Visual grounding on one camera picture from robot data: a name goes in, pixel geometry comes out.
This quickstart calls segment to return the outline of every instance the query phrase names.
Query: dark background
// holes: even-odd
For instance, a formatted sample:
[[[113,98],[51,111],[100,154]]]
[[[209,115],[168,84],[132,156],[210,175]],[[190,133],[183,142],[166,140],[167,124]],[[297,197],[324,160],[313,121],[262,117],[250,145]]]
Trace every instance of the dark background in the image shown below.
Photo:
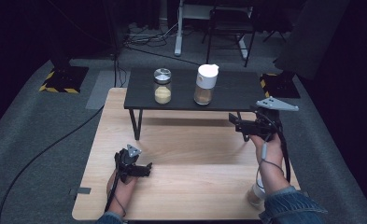
[[[0,118],[28,78],[49,59],[39,27],[29,25],[22,13],[23,2],[0,0]],[[86,32],[109,41],[99,1],[53,2]],[[109,48],[75,29],[47,1],[42,4],[58,28],[55,34],[67,58]],[[367,0],[350,1],[315,80],[301,81],[367,198]]]

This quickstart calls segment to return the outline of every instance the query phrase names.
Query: black cable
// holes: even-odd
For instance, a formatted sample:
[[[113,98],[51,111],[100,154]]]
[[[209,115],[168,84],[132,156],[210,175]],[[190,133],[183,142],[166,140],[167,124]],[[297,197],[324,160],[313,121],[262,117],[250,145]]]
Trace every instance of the black cable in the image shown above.
[[[144,31],[146,31],[148,29],[148,27],[128,27],[128,29],[130,30],[130,33],[135,33],[136,35],[139,35],[140,33],[143,33]]]
[[[61,141],[63,141],[65,138],[67,138],[68,136],[70,136],[72,133],[75,133],[76,131],[78,131],[79,129],[81,129],[84,125],[86,125],[88,122],[90,122],[93,118],[95,118],[99,112],[101,112],[103,110],[104,106],[102,106],[101,108],[98,109],[98,111],[96,111],[96,113],[94,115],[92,115],[89,119],[87,119],[84,123],[80,124],[78,127],[76,127],[76,129],[74,129],[73,131],[71,131],[70,133],[64,135],[63,137],[61,137],[60,139],[58,139],[57,141],[55,141],[54,143],[52,143],[51,145],[49,145],[48,147],[46,147],[43,151],[41,151],[40,153],[38,153],[35,157],[33,157],[21,170],[20,172],[15,176],[15,178],[13,179],[13,181],[11,182],[11,184],[9,185],[5,196],[3,197],[2,202],[0,203],[0,221],[2,218],[2,212],[3,212],[3,206],[6,202],[7,196],[10,193],[12,187],[14,186],[15,182],[17,181],[17,179],[21,176],[21,174],[37,159],[39,158],[41,155],[43,155],[45,152],[47,152],[50,148],[54,147],[55,145],[57,145],[58,143],[60,143]]]
[[[134,32],[133,31],[134,28],[129,28],[130,33]],[[137,41],[143,41],[143,40],[148,40],[150,37],[146,37],[146,38],[139,38],[139,39],[135,39],[135,37],[143,32],[145,32],[147,30],[147,28],[140,28],[140,27],[136,27],[136,29],[141,29],[138,32],[134,32],[134,34],[132,34],[132,37],[128,38],[126,43],[132,43],[132,42],[137,42]]]
[[[188,34],[183,34],[183,32],[182,32],[182,35],[189,36],[189,35],[191,35],[194,32],[197,32],[197,31],[195,29],[192,29],[192,30],[189,31]]]
[[[282,172],[282,175],[284,175],[284,172],[283,172],[282,168],[280,168],[278,165],[276,165],[276,164],[275,164],[275,163],[273,163],[273,162],[267,161],[267,160],[265,160],[265,159],[261,159],[261,161],[260,161],[260,163],[259,163],[258,170],[257,170],[257,172],[256,172],[256,184],[257,184],[257,186],[258,186],[259,188],[261,188],[261,189],[264,189],[264,186],[260,186],[260,184],[259,184],[259,182],[258,182],[257,180],[258,180],[258,178],[259,178],[260,166],[261,166],[261,164],[262,164],[263,162],[266,162],[266,163],[268,163],[268,164],[271,164],[271,165],[275,166],[276,168],[278,168],[278,169]]]
[[[175,26],[173,28],[169,29],[166,33],[164,33],[162,31],[162,28],[160,27],[161,33],[159,35],[152,35],[150,37],[139,38],[139,39],[134,39],[134,36],[133,36],[132,38],[127,40],[124,44],[125,45],[131,44],[131,45],[135,45],[135,46],[145,46],[145,45],[147,45],[147,46],[152,47],[152,48],[165,46],[167,44],[165,36],[168,35],[170,32],[172,32],[174,29],[175,29]],[[149,44],[149,43],[152,43],[152,42],[163,42],[163,43],[160,44],[160,45],[155,45],[154,46],[154,45]]]
[[[182,59],[174,58],[174,57],[171,57],[171,56],[166,56],[166,55],[156,54],[156,53],[148,52],[148,51],[145,51],[145,50],[142,50],[142,49],[133,49],[133,48],[131,48],[131,47],[129,47],[129,46],[126,46],[126,48],[127,48],[127,49],[136,50],[136,51],[140,51],[140,52],[147,53],[147,54],[152,54],[152,55],[156,55],[156,56],[160,56],[160,57],[168,58],[168,59],[178,60],[178,61],[181,61],[181,62],[184,62],[184,63],[192,63],[192,64],[195,64],[195,65],[200,66],[200,64],[199,64],[199,63],[194,63],[194,62],[190,62],[190,61],[186,61],[186,60],[182,60]]]
[[[116,175],[114,176],[114,181],[113,181],[113,185],[112,188],[110,190],[110,192],[107,195],[107,203],[105,206],[105,212],[107,212],[108,208],[111,205],[111,202],[113,201],[113,195],[116,192],[116,188],[117,188],[117,184],[119,183],[119,179],[120,179],[120,173],[119,173],[119,164],[116,164]]]
[[[119,206],[122,208],[122,216],[125,217],[127,215],[127,212],[125,211],[124,206],[120,203],[120,201],[117,199],[116,194],[113,194],[113,198],[116,200],[116,202],[119,204]]]
[[[114,57],[114,87],[117,87],[117,70],[119,70],[119,80],[120,80],[120,88],[124,86],[127,82],[127,72],[120,67],[119,60],[117,60],[117,56]],[[124,72],[124,81],[121,79],[121,70]]]

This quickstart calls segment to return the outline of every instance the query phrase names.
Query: table leg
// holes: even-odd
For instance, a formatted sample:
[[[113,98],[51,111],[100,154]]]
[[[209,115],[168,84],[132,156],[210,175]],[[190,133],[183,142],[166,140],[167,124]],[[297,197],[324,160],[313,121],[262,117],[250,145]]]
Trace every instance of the table leg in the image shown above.
[[[242,58],[245,60],[247,58],[247,46],[245,45],[244,38],[245,36],[243,36],[239,40],[238,45],[239,45],[239,48],[241,49]]]
[[[140,138],[140,129],[142,128],[143,109],[139,109],[139,120],[137,122],[137,125],[136,125],[136,119],[134,117],[134,110],[129,109],[129,111],[130,111],[131,123],[133,124],[133,128],[134,128],[134,139],[139,140],[139,138]]]
[[[177,34],[175,44],[175,56],[180,56],[182,53],[182,29],[183,29],[183,4],[184,0],[180,0],[179,4],[179,18],[177,20]]]

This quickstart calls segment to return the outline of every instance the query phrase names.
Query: hand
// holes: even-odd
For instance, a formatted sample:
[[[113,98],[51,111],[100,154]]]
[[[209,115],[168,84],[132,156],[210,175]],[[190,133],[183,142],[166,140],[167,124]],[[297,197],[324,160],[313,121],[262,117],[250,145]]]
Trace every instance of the hand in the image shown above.
[[[251,135],[250,139],[253,141],[253,144],[256,147],[256,157],[257,161],[261,163],[261,152],[262,152],[262,145],[264,144],[264,140],[257,135]],[[282,148],[281,148],[281,140],[279,139],[278,134],[274,134],[272,136],[272,140],[267,142],[267,154],[266,154],[266,161],[272,162],[279,167],[282,166]]]
[[[116,177],[116,170],[113,172],[111,177],[109,178],[107,182],[106,187],[106,193],[111,191],[111,188],[114,183],[114,179]],[[125,209],[128,206],[128,203],[130,202],[132,195],[134,193],[134,187],[136,186],[136,182],[139,177],[129,177],[129,181],[127,181],[127,184],[122,183],[122,181],[119,179],[119,182],[117,183],[116,191],[114,192],[116,197],[113,197],[113,200],[108,208],[108,211],[114,212],[121,217],[125,216]]]

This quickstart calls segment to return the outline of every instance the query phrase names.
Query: human hand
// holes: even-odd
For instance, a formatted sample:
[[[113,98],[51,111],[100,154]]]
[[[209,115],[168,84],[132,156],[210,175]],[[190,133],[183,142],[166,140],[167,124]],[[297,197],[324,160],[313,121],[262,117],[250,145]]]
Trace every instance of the human hand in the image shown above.
[[[256,158],[258,163],[261,163],[261,153],[262,153],[262,146],[264,145],[264,140],[257,135],[250,135],[250,139],[253,141],[253,144],[256,147]],[[265,160],[272,162],[279,167],[282,165],[282,147],[281,147],[281,140],[279,139],[278,134],[274,134],[272,136],[272,140],[266,142],[267,144],[267,153]]]

